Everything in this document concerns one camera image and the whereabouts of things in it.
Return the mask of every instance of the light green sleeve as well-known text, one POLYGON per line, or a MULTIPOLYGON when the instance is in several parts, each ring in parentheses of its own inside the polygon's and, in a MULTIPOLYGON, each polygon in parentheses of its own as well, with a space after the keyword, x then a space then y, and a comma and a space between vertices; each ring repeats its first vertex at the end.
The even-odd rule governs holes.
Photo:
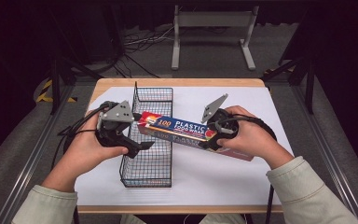
POLYGON ((267 172, 267 177, 282 202, 286 223, 358 223, 302 157, 267 172))
POLYGON ((29 192, 12 223, 70 224, 76 203, 76 192, 59 192, 36 185, 29 192))

